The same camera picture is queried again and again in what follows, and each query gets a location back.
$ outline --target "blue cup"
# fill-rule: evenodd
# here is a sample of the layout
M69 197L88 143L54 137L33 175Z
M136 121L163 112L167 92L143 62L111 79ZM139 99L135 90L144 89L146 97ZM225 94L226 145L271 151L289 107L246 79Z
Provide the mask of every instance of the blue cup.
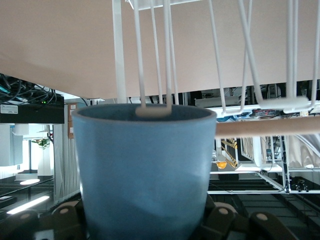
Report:
M170 116L140 118L137 107L96 105L72 115L90 235L186 240L204 213L216 114L173 105Z

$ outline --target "orange object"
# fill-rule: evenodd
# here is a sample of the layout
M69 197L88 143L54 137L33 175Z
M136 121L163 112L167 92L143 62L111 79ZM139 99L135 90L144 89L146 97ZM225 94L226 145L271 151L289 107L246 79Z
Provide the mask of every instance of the orange object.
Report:
M216 163L216 165L218 166L219 169L225 169L227 166L227 162L226 161L219 161Z

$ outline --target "cable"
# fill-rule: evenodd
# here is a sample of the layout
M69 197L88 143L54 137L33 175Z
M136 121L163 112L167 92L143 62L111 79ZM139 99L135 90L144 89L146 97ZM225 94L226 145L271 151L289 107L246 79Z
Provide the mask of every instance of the cable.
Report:
M2 77L2 79L3 79L3 81L5 82L5 84L7 85L7 87L8 87L9 89L11 89L11 86L10 86L8 80L7 80L7 77L6 77L3 73L0 73L0 75L1 75L1 77Z
M221 189L222 191L226 191L226 192L228 192L228 193L233 193L232 191L225 190L225 189L223 189L222 187L219 187L219 186L217 186L217 185L215 185L215 184L213 184L213 183L211 183L211 182L209 182L209 185L210 185L210 186L215 186L216 188Z
M54 139L53 137L50 135L50 133L46 133L47 138L50 140L50 142L52 142L52 144L54 144Z
M268 176L269 176L269 172L272 170L273 165L274 165L274 161L272 160L272 162L271 162L271 167L270 167L270 169L267 171Z
M54 98L55 98L55 103L57 102L57 93L56 93L56 90L53 90L54 91Z
M41 86L39 86L39 85L36 85L36 86L39 87L39 88L41 88L41 89L46 93L46 94L44 94L44 95L46 95L46 97L41 99L41 101L45 101L45 100L49 97L49 93L50 93L50 91L51 91L51 88L49 88L49 90L46 91L44 87L41 87Z
M18 87L18 91L16 92L16 94L13 97L11 97L9 100L5 100L3 102L0 102L0 104L12 101L19 95L20 90L21 90L21 80L19 79L18 82L19 82L19 87Z
M85 104L86 106L88 106L88 103L86 102L86 100L83 99L82 97L80 97L80 98L84 101L84 104Z
M20 106L20 105L24 105L24 104L27 104L27 103L29 103L29 102L32 102L32 101L34 101L34 100L36 100L36 99L38 99L38 98L41 98L41 97L43 97L44 95L48 95L48 94L46 93L46 94L43 94L43 95L41 95L41 96L34 97L34 98L29 99L29 100L27 100L27 101L25 101L25 102L22 102L22 103L20 103L20 104L15 104L15 103L11 103L11 102L8 102L7 104Z
M54 99L54 96L56 95L56 90L51 89L51 93L52 93L52 97L50 98L50 100L46 103L50 103L52 101L52 99Z
M284 186L284 188L280 189L279 191L277 191L277 193L280 193L282 191L284 191L286 189L287 185Z

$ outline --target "white wire rack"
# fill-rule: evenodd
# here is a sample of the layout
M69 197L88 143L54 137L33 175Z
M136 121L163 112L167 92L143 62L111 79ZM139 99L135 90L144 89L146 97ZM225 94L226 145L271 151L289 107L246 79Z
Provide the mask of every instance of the white wire rack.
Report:
M174 48L174 33L172 29L171 5L184 4L194 1L207 1L208 11L210 13L211 30L213 37L213 46L216 68L218 73L219 89L222 104L222 116L232 116L241 114L245 108L245 96L247 88L247 73L251 72L256 100L261 109L277 109L283 110L285 113L296 113L311 110L316 103L317 97L317 80L319 78L319 49L320 49L320 0L317 5L316 28L314 40L314 58L313 58L313 78L311 100L305 96L297 96L297 69L298 69L298 8L299 0L287 0L287 39L286 39L286 97L275 99L263 99L260 88L260 75L255 59L255 50L252 45L250 36L252 11L254 10L254 1L249 0L248 9L244 6L244 0L238 0L237 5L240 12L240 21L242 25L242 32L245 40L245 48L243 49L243 74L242 74L242 94L241 104L237 109L228 110L226 107L226 99L224 94L224 79L221 69L221 58L219 49L219 36L216 31L214 7L215 1L212 0L126 0L130 2L134 9L136 37L137 37L137 51L138 51L138 65L139 65L139 84L141 105L145 105L145 89L144 89L144 73L142 63L141 50L141 36L140 36L140 22L139 10L150 9L152 16L154 48L156 55L156 66L158 76L158 90L159 95L162 96L161 77L159 66L159 50L157 40L156 20L154 8L163 7L164 14L164 30L165 30L165 53L166 53L166 93L172 93L172 73L173 72L173 89L175 104L179 104L178 100L178 84ZM297 119L279 119L268 121L258 121L257 128L253 128L252 122L235 122L235 123L219 123L217 126L218 137L244 137L244 136L261 136L273 134L310 134L320 133L320 124L318 124L318 117L305 117L303 120Z

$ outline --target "beige panel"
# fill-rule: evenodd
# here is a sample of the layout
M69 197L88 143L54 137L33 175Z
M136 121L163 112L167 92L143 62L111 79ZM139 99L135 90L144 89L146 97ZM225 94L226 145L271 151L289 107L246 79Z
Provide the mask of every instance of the beige panel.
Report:
M254 0L252 41L262 83L285 81L286 2ZM237 1L214 0L224 87L241 85L244 40ZM122 2L128 96L139 95L133 10ZM317 5L300 1L298 79L312 78ZM165 86L163 12L155 10ZM140 12L146 94L158 92L149 10ZM172 6L179 92L218 88L206 0ZM115 98L111 0L0 1L0 72L87 98Z

